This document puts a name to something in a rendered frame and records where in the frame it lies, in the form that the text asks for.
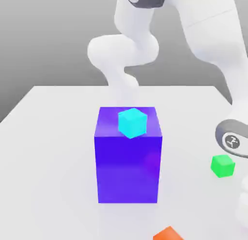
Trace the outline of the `small orange cube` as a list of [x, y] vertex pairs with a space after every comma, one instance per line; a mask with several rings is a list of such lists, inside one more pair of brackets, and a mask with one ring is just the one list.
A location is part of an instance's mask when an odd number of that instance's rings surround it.
[[184, 240], [171, 226], [153, 236], [153, 240]]

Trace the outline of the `large blue box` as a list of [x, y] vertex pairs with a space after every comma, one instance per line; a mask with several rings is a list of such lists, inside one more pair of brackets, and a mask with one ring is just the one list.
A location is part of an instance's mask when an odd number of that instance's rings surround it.
[[118, 113], [126, 107], [101, 107], [94, 134], [99, 203], [156, 203], [162, 133], [154, 107], [140, 107], [148, 116], [147, 132], [133, 139], [118, 130]]

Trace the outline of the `small cyan cube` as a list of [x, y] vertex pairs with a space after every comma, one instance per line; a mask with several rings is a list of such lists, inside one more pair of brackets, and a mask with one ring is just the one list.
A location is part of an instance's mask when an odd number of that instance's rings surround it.
[[139, 137], [147, 132], [147, 114], [137, 108], [118, 113], [118, 130], [129, 139]]

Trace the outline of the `small green cube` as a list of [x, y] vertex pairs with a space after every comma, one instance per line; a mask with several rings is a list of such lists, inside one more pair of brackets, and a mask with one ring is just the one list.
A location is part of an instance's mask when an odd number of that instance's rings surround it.
[[232, 176], [235, 162], [228, 155], [217, 155], [212, 157], [211, 170], [219, 178]]

